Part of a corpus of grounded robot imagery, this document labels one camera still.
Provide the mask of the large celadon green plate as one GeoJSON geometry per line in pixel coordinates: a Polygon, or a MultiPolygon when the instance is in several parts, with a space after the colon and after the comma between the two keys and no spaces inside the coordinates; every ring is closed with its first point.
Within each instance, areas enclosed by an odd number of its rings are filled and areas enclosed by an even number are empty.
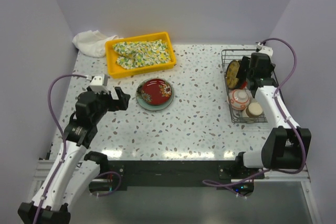
{"type": "Polygon", "coordinates": [[[170,106],[170,104],[172,103],[173,99],[174,99],[174,88],[173,88],[173,94],[172,94],[172,97],[168,100],[167,103],[163,104],[163,105],[158,105],[158,106],[153,106],[153,105],[149,105],[147,103],[144,102],[144,100],[140,97],[140,95],[137,93],[137,90],[136,90],[136,101],[138,102],[138,104],[143,107],[144,109],[146,110],[149,110],[149,111],[160,111],[160,110],[164,110],[166,109],[168,106],[170,106]]]}

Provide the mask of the dark red lacquer plate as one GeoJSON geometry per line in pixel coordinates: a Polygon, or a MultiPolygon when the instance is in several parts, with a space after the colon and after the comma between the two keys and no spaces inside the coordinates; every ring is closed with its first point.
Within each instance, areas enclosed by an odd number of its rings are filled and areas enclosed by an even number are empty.
{"type": "Polygon", "coordinates": [[[153,78],[140,84],[137,93],[145,103],[158,106],[168,102],[172,97],[173,88],[168,81],[160,78],[153,78]]]}

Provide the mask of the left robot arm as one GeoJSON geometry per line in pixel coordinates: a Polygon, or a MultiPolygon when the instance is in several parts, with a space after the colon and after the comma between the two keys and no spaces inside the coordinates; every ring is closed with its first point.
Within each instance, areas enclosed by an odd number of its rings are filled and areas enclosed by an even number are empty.
{"type": "Polygon", "coordinates": [[[19,206],[23,223],[69,223],[70,207],[90,182],[110,174],[107,156],[89,152],[98,132],[97,124],[107,112],[125,111],[130,95],[116,87],[117,99],[105,87],[99,92],[90,88],[81,93],[68,125],[64,140],[44,183],[30,202],[19,206]]]}

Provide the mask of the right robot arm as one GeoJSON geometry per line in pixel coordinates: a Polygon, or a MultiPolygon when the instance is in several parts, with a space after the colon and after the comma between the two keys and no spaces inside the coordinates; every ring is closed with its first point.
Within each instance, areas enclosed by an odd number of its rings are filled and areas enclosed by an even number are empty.
{"type": "Polygon", "coordinates": [[[286,174],[301,172],[306,164],[311,132],[290,115],[280,95],[280,86],[272,77],[275,66],[267,54],[253,52],[247,68],[247,89],[261,106],[271,128],[259,151],[240,152],[234,173],[246,178],[254,169],[286,174]]]}

